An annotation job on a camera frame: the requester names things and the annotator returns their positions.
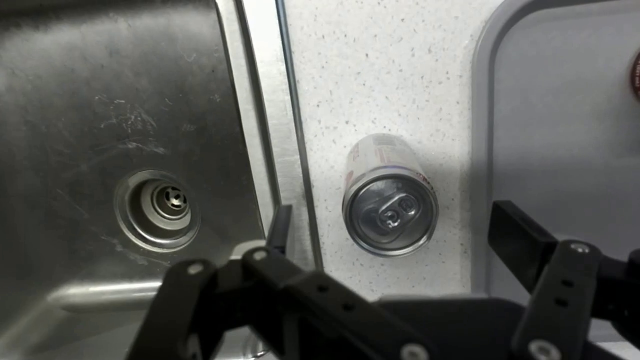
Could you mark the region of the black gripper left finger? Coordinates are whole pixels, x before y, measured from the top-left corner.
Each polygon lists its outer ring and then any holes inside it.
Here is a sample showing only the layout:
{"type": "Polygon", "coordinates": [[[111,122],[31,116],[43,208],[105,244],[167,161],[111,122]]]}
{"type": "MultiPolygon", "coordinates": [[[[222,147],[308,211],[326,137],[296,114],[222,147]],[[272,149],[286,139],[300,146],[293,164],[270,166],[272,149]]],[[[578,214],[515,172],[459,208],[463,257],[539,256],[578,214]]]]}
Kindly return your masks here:
{"type": "Polygon", "coordinates": [[[239,257],[170,266],[125,360],[211,360],[223,333],[252,330],[282,360],[433,360],[411,325],[330,275],[286,257],[291,210],[239,257]]]}

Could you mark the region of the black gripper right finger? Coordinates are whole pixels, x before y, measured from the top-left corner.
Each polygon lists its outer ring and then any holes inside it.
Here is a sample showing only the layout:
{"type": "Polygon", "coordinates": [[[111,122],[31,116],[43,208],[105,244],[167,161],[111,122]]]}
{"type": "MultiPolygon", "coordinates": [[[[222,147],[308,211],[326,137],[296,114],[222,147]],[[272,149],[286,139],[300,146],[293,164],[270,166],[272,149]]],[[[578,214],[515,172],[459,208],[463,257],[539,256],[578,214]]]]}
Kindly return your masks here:
{"type": "Polygon", "coordinates": [[[640,348],[640,251],[624,259],[583,239],[557,239],[511,199],[496,199],[487,244],[529,294],[509,340],[515,360],[617,360],[588,340],[605,320],[640,348]]]}

